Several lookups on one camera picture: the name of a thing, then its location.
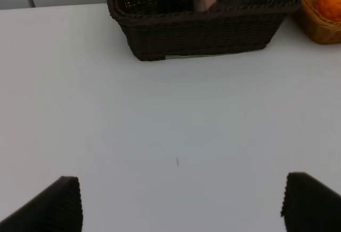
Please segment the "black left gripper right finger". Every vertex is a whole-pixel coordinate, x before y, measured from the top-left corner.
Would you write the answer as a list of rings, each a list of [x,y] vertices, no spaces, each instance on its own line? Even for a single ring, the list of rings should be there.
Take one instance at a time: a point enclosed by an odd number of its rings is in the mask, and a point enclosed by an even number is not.
[[[340,194],[305,172],[291,172],[281,217],[286,231],[340,231]]]

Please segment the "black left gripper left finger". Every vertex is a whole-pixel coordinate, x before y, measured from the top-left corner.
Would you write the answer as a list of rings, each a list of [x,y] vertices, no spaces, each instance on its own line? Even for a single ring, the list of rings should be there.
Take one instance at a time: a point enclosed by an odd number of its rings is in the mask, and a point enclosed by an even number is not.
[[[1,221],[1,231],[82,231],[83,209],[77,177],[62,176]]]

